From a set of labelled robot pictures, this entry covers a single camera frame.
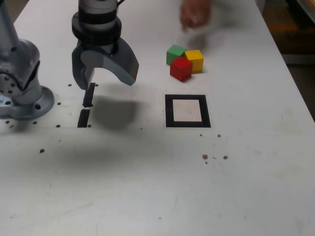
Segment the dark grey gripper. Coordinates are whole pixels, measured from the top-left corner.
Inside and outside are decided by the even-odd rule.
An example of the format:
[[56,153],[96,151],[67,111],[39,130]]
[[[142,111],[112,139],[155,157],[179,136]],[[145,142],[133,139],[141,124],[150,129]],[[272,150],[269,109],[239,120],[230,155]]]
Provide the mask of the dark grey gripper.
[[95,68],[106,69],[122,83],[132,86],[136,82],[139,62],[123,39],[107,45],[79,40],[72,52],[72,74],[80,89],[89,88]]

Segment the person's hand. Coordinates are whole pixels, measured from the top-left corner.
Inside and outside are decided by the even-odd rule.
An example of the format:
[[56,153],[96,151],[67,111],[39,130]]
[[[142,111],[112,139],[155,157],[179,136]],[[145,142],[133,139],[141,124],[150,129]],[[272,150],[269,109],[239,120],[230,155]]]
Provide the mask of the person's hand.
[[183,0],[180,8],[182,30],[205,26],[211,17],[211,0]]

